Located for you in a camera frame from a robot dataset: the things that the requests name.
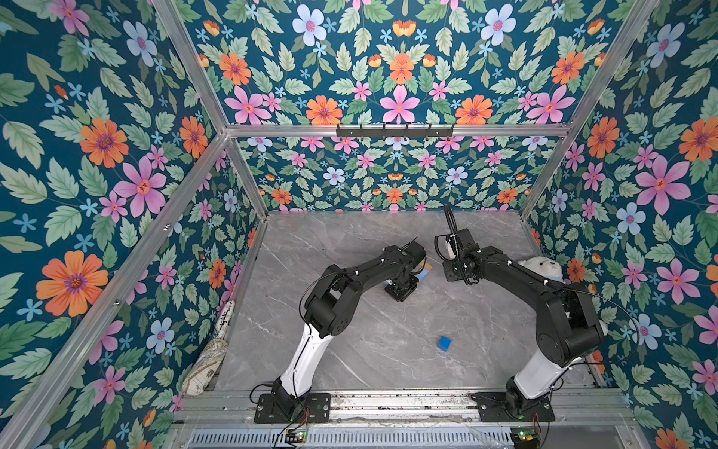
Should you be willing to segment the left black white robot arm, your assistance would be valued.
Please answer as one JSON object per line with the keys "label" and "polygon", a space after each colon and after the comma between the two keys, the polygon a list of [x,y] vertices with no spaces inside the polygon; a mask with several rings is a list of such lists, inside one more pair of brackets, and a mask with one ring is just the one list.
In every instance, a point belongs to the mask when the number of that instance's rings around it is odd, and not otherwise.
{"label": "left black white robot arm", "polygon": [[300,301],[301,340],[291,362],[271,388],[271,398],[288,419],[303,408],[314,373],[331,340],[353,320],[362,295],[382,284],[395,301],[403,302],[419,284],[426,250],[416,241],[390,245],[356,267],[329,266]]}

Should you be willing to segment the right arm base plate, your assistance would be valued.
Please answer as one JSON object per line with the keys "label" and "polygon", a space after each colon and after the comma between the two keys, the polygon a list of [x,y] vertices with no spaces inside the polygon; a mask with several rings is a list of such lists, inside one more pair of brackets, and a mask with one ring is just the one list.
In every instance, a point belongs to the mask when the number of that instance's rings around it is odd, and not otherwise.
{"label": "right arm base plate", "polygon": [[555,421],[555,412],[548,394],[526,400],[513,392],[476,392],[470,395],[477,404],[482,422]]}

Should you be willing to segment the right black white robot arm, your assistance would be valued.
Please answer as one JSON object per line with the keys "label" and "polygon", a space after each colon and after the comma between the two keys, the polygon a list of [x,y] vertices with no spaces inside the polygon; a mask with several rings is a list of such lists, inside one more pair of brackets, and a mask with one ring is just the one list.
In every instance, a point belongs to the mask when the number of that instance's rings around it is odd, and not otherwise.
{"label": "right black white robot arm", "polygon": [[548,259],[534,265],[514,261],[493,246],[480,247],[467,229],[435,237],[434,246],[447,281],[466,285],[492,282],[536,314],[538,350],[510,377],[503,400],[509,417],[533,415],[548,402],[565,374],[604,342],[606,331],[591,295],[577,284],[567,285],[553,274],[541,274],[540,266],[547,266]]}

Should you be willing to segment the light blue block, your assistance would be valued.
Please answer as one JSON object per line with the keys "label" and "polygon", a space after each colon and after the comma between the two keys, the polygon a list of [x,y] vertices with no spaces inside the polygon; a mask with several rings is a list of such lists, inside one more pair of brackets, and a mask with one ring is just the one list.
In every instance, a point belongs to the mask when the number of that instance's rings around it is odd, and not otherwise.
{"label": "light blue block", "polygon": [[419,282],[422,282],[422,280],[424,280],[424,278],[426,278],[426,276],[427,276],[429,273],[430,273],[430,270],[429,270],[429,269],[423,269],[423,270],[417,275],[418,281],[419,281]]}

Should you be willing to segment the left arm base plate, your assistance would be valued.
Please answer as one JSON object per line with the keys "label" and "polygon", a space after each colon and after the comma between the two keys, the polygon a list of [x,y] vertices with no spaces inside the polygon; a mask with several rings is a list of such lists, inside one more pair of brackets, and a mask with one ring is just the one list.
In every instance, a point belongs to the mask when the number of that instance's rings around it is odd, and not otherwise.
{"label": "left arm base plate", "polygon": [[255,424],[327,423],[332,397],[328,393],[309,393],[299,400],[263,394],[254,413]]}

